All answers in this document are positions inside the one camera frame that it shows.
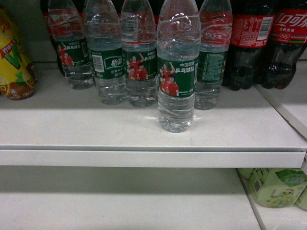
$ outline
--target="lower shelf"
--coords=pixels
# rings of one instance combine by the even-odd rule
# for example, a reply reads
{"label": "lower shelf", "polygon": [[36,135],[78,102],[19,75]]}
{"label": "lower shelf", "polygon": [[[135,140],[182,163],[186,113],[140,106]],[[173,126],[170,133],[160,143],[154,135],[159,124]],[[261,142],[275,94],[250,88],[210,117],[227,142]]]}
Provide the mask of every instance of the lower shelf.
{"label": "lower shelf", "polygon": [[260,230],[235,169],[0,167],[2,229]]}

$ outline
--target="store shelf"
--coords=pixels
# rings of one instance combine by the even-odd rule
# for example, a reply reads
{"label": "store shelf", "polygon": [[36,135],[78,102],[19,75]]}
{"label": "store shelf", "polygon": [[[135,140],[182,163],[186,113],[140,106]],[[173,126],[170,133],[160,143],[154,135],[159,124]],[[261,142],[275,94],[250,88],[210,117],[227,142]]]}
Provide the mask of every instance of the store shelf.
{"label": "store shelf", "polygon": [[285,208],[267,208],[259,205],[247,189],[247,180],[241,179],[261,230],[306,230],[307,212],[296,205]]}
{"label": "store shelf", "polygon": [[33,97],[0,104],[0,165],[299,168],[307,149],[255,88],[222,88],[218,106],[195,110],[179,134],[160,127],[157,103],[103,105],[56,69],[42,71]]}
{"label": "store shelf", "polygon": [[0,222],[10,230],[260,230],[235,169],[1,166]]}
{"label": "store shelf", "polygon": [[291,83],[282,90],[256,86],[266,100],[307,139],[307,61],[299,61]]}

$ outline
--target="water bottle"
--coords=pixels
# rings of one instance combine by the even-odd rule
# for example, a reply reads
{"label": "water bottle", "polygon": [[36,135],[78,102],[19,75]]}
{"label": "water bottle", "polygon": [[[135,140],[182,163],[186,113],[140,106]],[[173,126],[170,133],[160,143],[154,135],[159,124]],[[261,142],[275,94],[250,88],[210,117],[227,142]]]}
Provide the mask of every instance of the water bottle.
{"label": "water bottle", "polygon": [[49,0],[50,25],[65,78],[72,89],[90,88],[94,79],[81,17],[71,0]]}
{"label": "water bottle", "polygon": [[125,0],[120,19],[127,99],[135,107],[146,107],[157,98],[153,11],[148,0]]}
{"label": "water bottle", "polygon": [[195,108],[213,109],[219,99],[225,60],[232,32],[229,0],[205,0],[200,9],[201,49],[197,71]]}
{"label": "water bottle", "polygon": [[126,99],[120,23],[110,0],[88,0],[84,31],[101,102],[119,104]]}
{"label": "water bottle", "polygon": [[257,61],[267,44],[277,0],[233,1],[233,26],[223,85],[249,89],[257,75]]}
{"label": "water bottle", "polygon": [[281,1],[270,38],[261,57],[260,81],[267,89],[284,89],[307,47],[307,2]]}
{"label": "water bottle", "polygon": [[170,132],[193,120],[201,22],[195,0],[165,0],[157,29],[159,122]]}

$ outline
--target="person in red shirt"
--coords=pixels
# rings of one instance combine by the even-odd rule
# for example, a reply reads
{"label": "person in red shirt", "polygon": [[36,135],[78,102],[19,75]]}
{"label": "person in red shirt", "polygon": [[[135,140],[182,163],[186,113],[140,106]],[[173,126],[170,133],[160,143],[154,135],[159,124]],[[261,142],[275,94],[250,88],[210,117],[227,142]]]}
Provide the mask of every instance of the person in red shirt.
{"label": "person in red shirt", "polygon": [[140,55],[140,57],[141,57],[141,60],[139,60],[139,61],[137,61],[136,60],[136,57],[135,56],[132,56],[132,61],[131,62],[129,62],[128,60],[127,60],[127,66],[132,66],[132,67],[134,67],[134,69],[135,69],[135,71],[137,71],[138,69],[139,69],[139,64],[141,63],[141,62],[144,62],[145,61],[145,58],[143,57],[143,55],[141,54],[141,53],[139,53],[139,55]]}
{"label": "person in red shirt", "polygon": [[161,84],[160,84],[160,89],[163,91],[163,92],[166,92],[166,87],[167,87],[167,82],[165,81],[165,76],[162,75],[161,76]]}
{"label": "person in red shirt", "polygon": [[137,79],[140,81],[148,79],[148,72],[144,69],[144,64],[139,64],[139,69],[136,71]]}
{"label": "person in red shirt", "polygon": [[170,74],[174,74],[174,73],[176,72],[176,71],[175,71],[175,68],[174,68],[174,66],[173,66],[173,64],[172,64],[171,61],[169,62],[169,64],[170,64],[172,70],[167,70],[167,66],[166,66],[165,63],[163,64],[163,68],[162,68],[162,69],[159,69],[159,70],[160,70],[160,73],[161,73],[162,75],[165,76],[165,81],[166,81],[166,82],[169,82],[169,79],[168,79],[168,78],[169,78],[169,75],[170,75]]}
{"label": "person in red shirt", "polygon": [[64,45],[64,48],[61,47],[61,45],[58,45],[58,53],[59,53],[59,58],[61,60],[62,65],[66,65],[64,62],[65,59],[65,51],[67,50],[66,46]]}
{"label": "person in red shirt", "polygon": [[130,66],[127,72],[128,72],[128,79],[137,80],[137,75],[136,75],[134,67]]}
{"label": "person in red shirt", "polygon": [[173,74],[169,74],[169,83],[166,86],[166,93],[171,96],[179,96],[179,86],[174,83],[175,76]]}
{"label": "person in red shirt", "polygon": [[73,66],[74,62],[72,57],[68,56],[68,53],[64,53],[64,57],[62,58],[62,63],[64,63],[65,66]]}

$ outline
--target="green label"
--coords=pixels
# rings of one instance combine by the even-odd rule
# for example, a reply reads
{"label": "green label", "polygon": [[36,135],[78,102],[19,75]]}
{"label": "green label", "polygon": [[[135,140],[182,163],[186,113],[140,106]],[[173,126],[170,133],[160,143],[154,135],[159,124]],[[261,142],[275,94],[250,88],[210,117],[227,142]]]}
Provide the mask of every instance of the green label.
{"label": "green label", "polygon": [[174,97],[190,97],[196,84],[198,58],[169,61],[158,57],[160,90]]}
{"label": "green label", "polygon": [[303,171],[286,169],[276,172],[276,175],[284,184],[290,188],[307,182],[307,175],[305,175]]}
{"label": "green label", "polygon": [[89,53],[95,77],[112,79],[124,75],[121,48],[103,51],[89,49]]}
{"label": "green label", "polygon": [[77,41],[56,42],[59,58],[64,66],[80,66],[89,62],[85,38]]}
{"label": "green label", "polygon": [[123,50],[125,77],[135,81],[154,79],[157,75],[156,49],[148,52],[127,52]]}
{"label": "green label", "polygon": [[200,52],[197,80],[219,81],[223,78],[227,51],[220,53]]}

